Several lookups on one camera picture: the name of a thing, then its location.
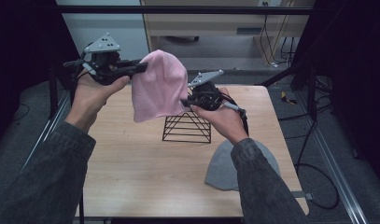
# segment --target gray sleeve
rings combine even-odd
[[[308,223],[282,178],[263,157],[253,139],[236,144],[231,153],[247,223]]]
[[[72,223],[94,146],[62,123],[0,196],[0,223]]]

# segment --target metal rail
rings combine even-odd
[[[304,96],[298,92],[294,93],[298,99],[299,104],[303,108],[303,111],[307,111],[306,100],[304,99]],[[308,118],[308,122],[311,124],[313,121]],[[321,157],[323,158],[324,162],[326,162],[326,166],[330,172],[331,179],[334,181],[335,186],[338,189],[342,203],[344,204],[346,212],[352,220],[352,223],[367,224],[368,220],[364,216],[364,213],[362,212],[362,209],[356,199],[355,194],[353,193],[353,190],[350,188],[350,185],[348,184],[340,166],[338,165],[338,162],[333,157],[329,145],[327,144],[322,132],[318,127],[315,128],[315,137],[316,142],[319,145]]]
[[[85,14],[231,14],[231,15],[312,15],[334,13],[312,7],[199,7],[199,6],[31,6],[35,10]]]

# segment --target pink beanie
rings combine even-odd
[[[187,70],[178,58],[162,50],[147,55],[147,71],[132,78],[134,122],[162,116],[177,116],[185,111],[180,99],[188,97]]]

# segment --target table surface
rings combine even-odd
[[[266,88],[225,87],[247,111],[250,137],[271,150],[289,188],[302,190]],[[85,217],[241,217],[237,191],[204,182],[225,139],[212,128],[210,144],[162,141],[164,118],[134,122],[131,90],[108,99],[91,127],[97,144],[84,186]],[[307,214],[305,199],[297,200]]]

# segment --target knit hat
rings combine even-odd
[[[262,155],[274,168],[274,171],[280,175],[279,165],[274,154],[261,142],[254,142],[259,147]],[[228,140],[218,146],[207,167],[206,177],[204,178],[206,184],[221,190],[239,190],[237,171],[231,158],[232,150],[233,145]]]
[[[182,114],[185,108],[180,99],[188,97],[184,65],[162,50],[151,52],[140,63],[148,63],[148,67],[132,78],[134,122]]]

